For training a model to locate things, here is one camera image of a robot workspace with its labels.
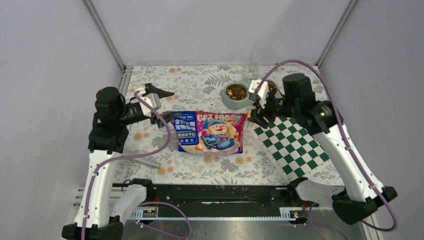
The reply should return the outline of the pink pet food bag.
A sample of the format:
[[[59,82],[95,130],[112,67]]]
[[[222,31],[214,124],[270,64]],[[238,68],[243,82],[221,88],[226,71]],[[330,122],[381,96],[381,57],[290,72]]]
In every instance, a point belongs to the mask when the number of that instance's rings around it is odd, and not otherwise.
[[[244,151],[246,113],[178,111],[171,120],[178,150],[200,155],[233,155]]]

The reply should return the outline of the orange plastic scoop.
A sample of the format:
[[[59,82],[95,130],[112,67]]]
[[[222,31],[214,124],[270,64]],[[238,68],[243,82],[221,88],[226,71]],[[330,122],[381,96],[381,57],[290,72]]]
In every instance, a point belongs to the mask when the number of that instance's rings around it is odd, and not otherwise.
[[[268,119],[265,117],[265,116],[263,116],[263,115],[260,115],[260,114],[257,114],[257,113],[255,113],[255,112],[253,112],[253,111],[250,111],[248,114],[247,114],[247,120],[249,121],[249,122],[258,122],[259,120],[263,120],[263,121],[265,121],[265,122],[268,122]]]

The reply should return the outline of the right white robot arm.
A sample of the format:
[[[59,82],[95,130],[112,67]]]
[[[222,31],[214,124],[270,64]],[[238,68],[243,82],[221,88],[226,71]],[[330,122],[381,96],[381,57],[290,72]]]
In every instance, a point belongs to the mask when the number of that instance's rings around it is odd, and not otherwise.
[[[332,103],[316,99],[311,80],[303,73],[294,73],[285,76],[282,83],[284,95],[278,98],[266,80],[250,82],[251,120],[268,128],[277,118],[293,118],[323,148],[343,181],[342,186],[330,186],[299,177],[288,184],[287,201],[293,206],[308,201],[331,208],[344,223],[353,225],[396,198],[396,190],[384,186],[355,150]]]

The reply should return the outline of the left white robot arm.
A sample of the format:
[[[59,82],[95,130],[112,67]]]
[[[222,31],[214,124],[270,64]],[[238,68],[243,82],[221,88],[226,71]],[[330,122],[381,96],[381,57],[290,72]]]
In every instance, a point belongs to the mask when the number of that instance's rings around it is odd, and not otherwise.
[[[137,89],[129,101],[113,86],[96,93],[96,111],[88,136],[87,180],[73,222],[62,228],[64,239],[120,240],[126,221],[136,208],[154,202],[155,192],[150,180],[132,180],[114,205],[110,205],[110,194],[118,162],[125,159],[128,126],[149,120],[159,128],[167,128],[174,115],[159,113],[159,109],[161,99],[171,96],[172,92],[151,83]]]

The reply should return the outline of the green double pet bowl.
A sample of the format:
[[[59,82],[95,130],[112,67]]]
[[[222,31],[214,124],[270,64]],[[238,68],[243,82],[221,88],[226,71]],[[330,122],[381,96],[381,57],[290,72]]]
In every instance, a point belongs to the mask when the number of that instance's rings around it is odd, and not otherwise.
[[[282,97],[278,86],[272,81],[267,79],[269,93]],[[230,110],[241,110],[250,106],[259,106],[257,101],[249,99],[249,86],[251,80],[241,80],[231,82],[226,85],[221,91],[221,98],[224,106]]]

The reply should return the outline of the green white checkerboard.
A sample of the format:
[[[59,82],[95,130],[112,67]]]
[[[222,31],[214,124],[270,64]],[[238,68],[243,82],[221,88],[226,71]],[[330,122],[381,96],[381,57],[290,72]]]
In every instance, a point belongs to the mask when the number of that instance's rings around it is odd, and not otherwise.
[[[310,179],[332,164],[320,144],[294,118],[276,118],[268,128],[255,124],[248,130],[289,182],[300,177]]]

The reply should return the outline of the clear plastic bottle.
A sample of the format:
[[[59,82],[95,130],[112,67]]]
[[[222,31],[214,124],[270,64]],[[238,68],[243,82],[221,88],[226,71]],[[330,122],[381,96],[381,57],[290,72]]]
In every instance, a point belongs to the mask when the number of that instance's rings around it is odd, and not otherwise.
[[[246,68],[247,80],[257,80],[260,70],[261,55],[258,52],[253,52],[249,56],[248,66]]]

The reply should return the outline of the floral table mat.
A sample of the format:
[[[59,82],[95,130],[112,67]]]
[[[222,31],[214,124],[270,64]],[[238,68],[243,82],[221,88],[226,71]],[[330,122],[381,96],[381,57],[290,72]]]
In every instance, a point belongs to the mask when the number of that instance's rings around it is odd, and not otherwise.
[[[146,83],[170,91],[174,96],[164,98],[162,111],[205,111],[226,113],[222,103],[222,89],[244,75],[245,67],[239,65],[169,65],[134,66],[126,97],[131,98],[136,89]],[[243,127],[243,153],[231,155],[190,154],[178,151],[178,138],[151,159],[160,168],[121,160],[114,174],[114,182],[121,184],[134,178],[149,179],[156,184],[212,184],[212,185],[285,185],[289,183],[276,169],[265,151]],[[311,180],[326,185],[341,185],[341,177],[331,163],[313,175]]]

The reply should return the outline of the grey metal cylinder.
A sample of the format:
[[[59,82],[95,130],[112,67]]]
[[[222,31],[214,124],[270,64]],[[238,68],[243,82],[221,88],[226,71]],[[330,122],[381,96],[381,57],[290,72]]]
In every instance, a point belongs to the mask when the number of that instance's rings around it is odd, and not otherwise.
[[[146,157],[132,158],[131,160],[156,169],[159,169],[161,167],[161,164],[159,162],[148,159]]]

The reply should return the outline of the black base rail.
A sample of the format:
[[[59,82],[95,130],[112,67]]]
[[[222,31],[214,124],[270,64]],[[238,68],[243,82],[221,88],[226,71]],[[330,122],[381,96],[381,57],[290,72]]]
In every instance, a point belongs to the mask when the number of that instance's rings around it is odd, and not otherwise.
[[[285,185],[154,184],[137,178],[114,183],[112,192],[121,196],[136,183],[146,187],[148,205],[137,207],[131,220],[294,221],[307,218],[313,205]]]

